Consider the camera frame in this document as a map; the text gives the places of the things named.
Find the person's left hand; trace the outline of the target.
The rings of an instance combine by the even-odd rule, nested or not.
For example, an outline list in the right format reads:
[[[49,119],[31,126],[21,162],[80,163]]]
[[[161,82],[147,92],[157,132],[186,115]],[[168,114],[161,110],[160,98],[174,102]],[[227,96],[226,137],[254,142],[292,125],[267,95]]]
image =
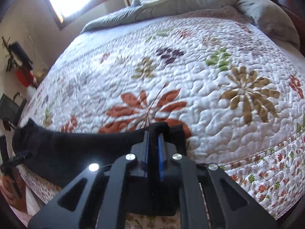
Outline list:
[[[26,184],[20,174],[17,174],[16,183],[19,188],[19,191],[22,194],[22,197],[19,198],[18,195],[15,195],[13,192],[10,183],[12,182],[9,176],[1,176],[1,192],[6,200],[6,202],[13,208],[19,210],[20,212],[27,213],[26,209],[26,199],[25,199],[25,187]]]

